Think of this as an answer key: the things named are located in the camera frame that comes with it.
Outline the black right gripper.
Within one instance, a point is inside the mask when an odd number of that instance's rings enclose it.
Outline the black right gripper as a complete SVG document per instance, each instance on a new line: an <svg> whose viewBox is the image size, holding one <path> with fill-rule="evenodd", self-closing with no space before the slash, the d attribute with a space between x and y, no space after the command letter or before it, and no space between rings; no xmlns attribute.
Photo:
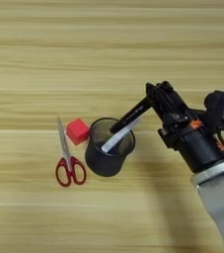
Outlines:
<svg viewBox="0 0 224 253"><path fill-rule="evenodd" d="M163 122L158 130L162 140L180 153L193 173L224 161L224 145L208 131L198 111L188 109L168 81L147 83L146 95Z"/></svg>

